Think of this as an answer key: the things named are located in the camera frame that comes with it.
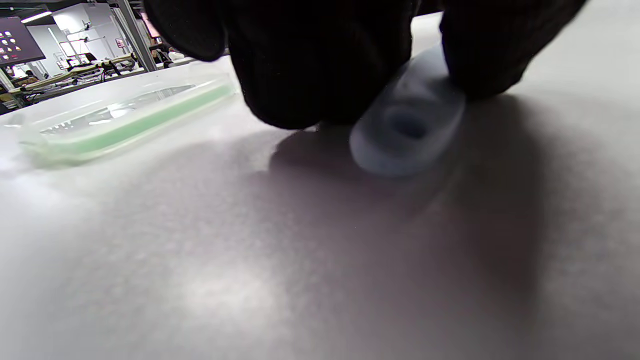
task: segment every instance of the screen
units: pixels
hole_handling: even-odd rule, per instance
[[[42,60],[45,56],[19,17],[0,18],[0,65]]]

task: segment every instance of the finger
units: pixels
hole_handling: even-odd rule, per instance
[[[144,0],[149,20],[180,52],[198,60],[217,60],[226,34],[217,0]]]
[[[451,79],[470,99],[506,91],[586,0],[445,0],[440,29]]]
[[[288,129],[355,122],[409,59],[412,4],[234,1],[229,47],[247,104]]]

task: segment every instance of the hole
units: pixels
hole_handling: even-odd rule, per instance
[[[427,128],[415,117],[400,115],[391,122],[393,129],[400,135],[413,140],[420,140],[427,135]]]

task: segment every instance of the white plastic part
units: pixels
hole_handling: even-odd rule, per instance
[[[436,46],[410,60],[351,132],[356,163],[373,174],[409,176],[429,168],[460,124],[465,96],[449,82]]]

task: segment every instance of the clear plastic tray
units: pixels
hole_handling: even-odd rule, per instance
[[[236,92],[225,74],[156,81],[139,90],[127,88],[124,80],[118,87],[122,93],[109,94],[109,100],[26,121],[20,129],[20,144],[43,165],[82,163],[130,145]]]

